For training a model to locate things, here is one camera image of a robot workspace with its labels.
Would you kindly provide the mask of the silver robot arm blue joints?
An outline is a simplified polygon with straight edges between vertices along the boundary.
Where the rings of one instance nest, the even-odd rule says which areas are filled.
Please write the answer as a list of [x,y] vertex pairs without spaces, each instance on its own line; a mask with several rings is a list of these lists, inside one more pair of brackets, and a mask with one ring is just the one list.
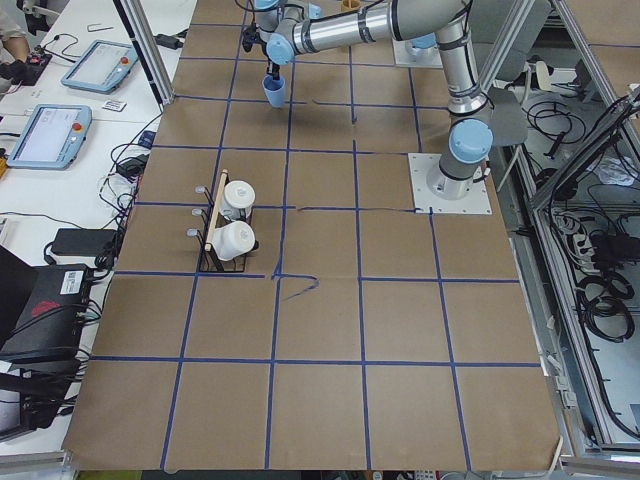
[[373,1],[325,16],[310,2],[253,1],[247,10],[262,40],[256,45],[280,68],[298,55],[434,33],[451,117],[440,169],[452,180],[475,182],[496,143],[490,86],[517,40],[535,42],[551,9],[548,1],[516,1],[501,15],[493,2]]

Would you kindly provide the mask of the person hand black glove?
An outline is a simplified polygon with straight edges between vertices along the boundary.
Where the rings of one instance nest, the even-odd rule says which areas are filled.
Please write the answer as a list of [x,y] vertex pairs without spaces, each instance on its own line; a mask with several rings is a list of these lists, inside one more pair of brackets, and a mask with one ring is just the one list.
[[18,83],[24,82],[29,76],[29,68],[20,60],[14,60],[12,63],[2,63],[0,65],[0,76],[6,80]]

